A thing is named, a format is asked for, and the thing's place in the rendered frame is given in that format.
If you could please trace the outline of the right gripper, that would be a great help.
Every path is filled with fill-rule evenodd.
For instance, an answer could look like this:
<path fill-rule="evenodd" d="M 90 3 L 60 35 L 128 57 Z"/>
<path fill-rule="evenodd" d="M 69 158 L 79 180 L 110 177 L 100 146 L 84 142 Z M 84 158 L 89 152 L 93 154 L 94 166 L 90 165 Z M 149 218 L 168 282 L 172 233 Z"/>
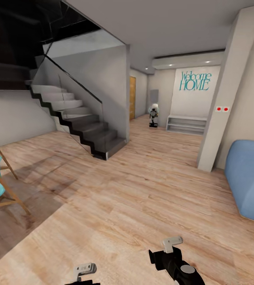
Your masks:
<path fill-rule="evenodd" d="M 155 264 L 157 271 L 167 270 L 169 272 L 169 264 L 173 259 L 182 260 L 182 255 L 179 248 L 173 249 L 173 252 L 168 254 L 164 251 L 157 251 L 154 253 L 150 250 L 148 251 L 151 263 Z"/>

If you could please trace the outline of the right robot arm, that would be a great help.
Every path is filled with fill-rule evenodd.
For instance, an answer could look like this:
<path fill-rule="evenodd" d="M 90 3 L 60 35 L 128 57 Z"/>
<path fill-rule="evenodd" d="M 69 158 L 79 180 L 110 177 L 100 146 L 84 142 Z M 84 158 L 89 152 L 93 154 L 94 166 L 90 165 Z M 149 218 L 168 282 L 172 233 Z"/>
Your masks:
<path fill-rule="evenodd" d="M 162 240 L 165 246 L 163 251 L 149 251 L 152 264 L 155 264 L 157 271 L 167 270 L 174 280 L 174 285 L 205 285 L 202 277 L 196 269 L 182 260 L 179 248 L 173 247 L 184 242 L 183 237 L 167 237 Z"/>

